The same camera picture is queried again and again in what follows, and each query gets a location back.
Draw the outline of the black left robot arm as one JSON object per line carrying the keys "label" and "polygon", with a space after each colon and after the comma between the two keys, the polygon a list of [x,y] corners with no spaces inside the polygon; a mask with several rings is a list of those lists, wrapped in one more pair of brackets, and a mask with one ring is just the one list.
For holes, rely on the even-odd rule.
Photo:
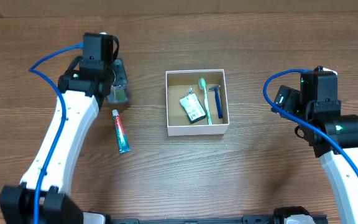
{"label": "black left robot arm", "polygon": [[55,112],[42,145],[17,187],[6,185],[0,208],[6,223],[110,223],[107,214],[84,212],[70,198],[85,136],[105,98],[123,95],[123,61],[75,58],[58,80]]}

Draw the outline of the green white toothbrush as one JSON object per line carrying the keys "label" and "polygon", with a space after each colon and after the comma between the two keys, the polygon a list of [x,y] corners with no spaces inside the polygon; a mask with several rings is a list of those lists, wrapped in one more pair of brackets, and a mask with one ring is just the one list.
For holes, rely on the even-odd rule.
{"label": "green white toothbrush", "polygon": [[198,85],[199,85],[199,88],[204,93],[204,107],[205,107],[206,115],[207,115],[207,118],[208,118],[208,124],[212,125],[213,122],[212,122],[211,115],[210,115],[210,112],[209,112],[208,93],[207,93],[207,90],[206,90],[206,86],[207,86],[206,80],[203,77],[201,77],[198,80]]}

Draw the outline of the green white floss packet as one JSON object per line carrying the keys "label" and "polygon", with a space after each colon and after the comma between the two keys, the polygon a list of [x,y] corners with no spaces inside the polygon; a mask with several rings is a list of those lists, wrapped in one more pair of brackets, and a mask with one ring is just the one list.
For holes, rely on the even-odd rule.
{"label": "green white floss packet", "polygon": [[188,94],[180,99],[180,104],[185,110],[190,123],[205,119],[206,112],[197,95],[193,93],[192,86],[189,87]]}

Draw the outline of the red green toothpaste tube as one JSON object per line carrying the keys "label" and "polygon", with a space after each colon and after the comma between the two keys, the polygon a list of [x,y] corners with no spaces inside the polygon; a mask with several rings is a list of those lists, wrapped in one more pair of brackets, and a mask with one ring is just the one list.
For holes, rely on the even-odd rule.
{"label": "red green toothpaste tube", "polygon": [[126,134],[122,125],[121,117],[119,116],[118,110],[112,110],[112,116],[114,119],[114,125],[116,129],[117,144],[119,147],[119,153],[129,152],[131,150],[127,141]]}

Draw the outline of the white cardboard box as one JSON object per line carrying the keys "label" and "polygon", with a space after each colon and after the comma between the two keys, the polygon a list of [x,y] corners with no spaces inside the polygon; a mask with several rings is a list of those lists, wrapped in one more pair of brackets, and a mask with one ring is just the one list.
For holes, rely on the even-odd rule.
{"label": "white cardboard box", "polygon": [[[180,99],[188,94],[192,86],[201,104],[204,103],[204,93],[199,88],[198,80],[203,77],[206,80],[206,89],[220,85],[219,97],[223,111],[223,118],[218,118],[216,101],[213,91],[207,91],[209,112],[212,125],[208,119],[202,119],[190,123],[187,114],[180,104]],[[230,125],[229,108],[227,104],[226,77],[223,69],[211,70],[174,70],[165,74],[166,106],[167,106],[167,130],[169,136],[209,135],[224,134]]]}

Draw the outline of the clear soap pump bottle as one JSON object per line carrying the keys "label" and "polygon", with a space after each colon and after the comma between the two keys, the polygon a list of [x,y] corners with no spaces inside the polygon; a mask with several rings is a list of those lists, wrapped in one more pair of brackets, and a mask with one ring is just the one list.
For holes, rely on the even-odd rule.
{"label": "clear soap pump bottle", "polygon": [[112,85],[111,92],[107,96],[107,99],[113,104],[127,103],[129,101],[127,85]]}

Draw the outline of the blue disposable razor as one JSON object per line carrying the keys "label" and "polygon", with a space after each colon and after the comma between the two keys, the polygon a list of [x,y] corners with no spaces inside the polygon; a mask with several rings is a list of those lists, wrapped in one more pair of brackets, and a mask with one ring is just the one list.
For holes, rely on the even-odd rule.
{"label": "blue disposable razor", "polygon": [[209,91],[214,92],[215,101],[216,101],[216,107],[217,107],[217,112],[218,112],[218,118],[222,119],[223,118],[223,111],[222,111],[221,100],[220,100],[219,92],[218,92],[220,87],[221,87],[220,85],[213,86],[213,87],[209,88]]}

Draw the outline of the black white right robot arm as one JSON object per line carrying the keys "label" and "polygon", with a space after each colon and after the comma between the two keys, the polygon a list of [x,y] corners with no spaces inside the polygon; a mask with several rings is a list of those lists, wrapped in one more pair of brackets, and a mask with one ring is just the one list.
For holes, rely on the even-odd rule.
{"label": "black white right robot arm", "polygon": [[343,149],[321,130],[279,108],[268,97],[267,85],[264,85],[263,94],[267,103],[277,113],[298,123],[313,134],[321,136],[330,147],[334,148],[322,154],[319,159],[333,188],[341,221],[358,223],[358,147]]}

